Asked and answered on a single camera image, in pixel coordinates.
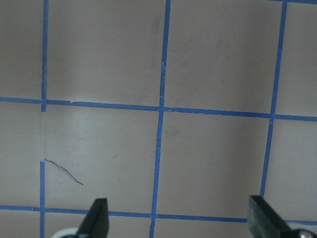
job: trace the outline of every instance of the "floor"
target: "floor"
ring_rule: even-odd
[[[251,194],[317,232],[316,0],[5,0],[0,16],[2,238],[79,226],[98,197],[109,238],[251,238]]]

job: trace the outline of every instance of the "gray floor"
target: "gray floor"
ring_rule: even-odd
[[[172,0],[165,106],[269,114],[281,10]],[[164,11],[164,0],[50,0],[47,98],[158,107]],[[41,99],[43,1],[3,1],[0,17],[0,98]],[[316,26],[317,5],[288,3],[276,114],[316,120]],[[84,184],[46,163],[47,208],[107,197],[111,211],[151,213],[158,111],[0,102],[0,115],[2,238],[40,237],[39,212],[4,206],[40,207],[43,158]],[[157,214],[246,218],[268,127],[265,117],[165,112]],[[316,135],[316,121],[274,121],[264,197],[285,220],[317,224]],[[46,213],[45,237],[83,217]],[[150,225],[111,216],[108,237],[148,238]],[[215,236],[252,237],[246,223],[156,219],[155,238]]]

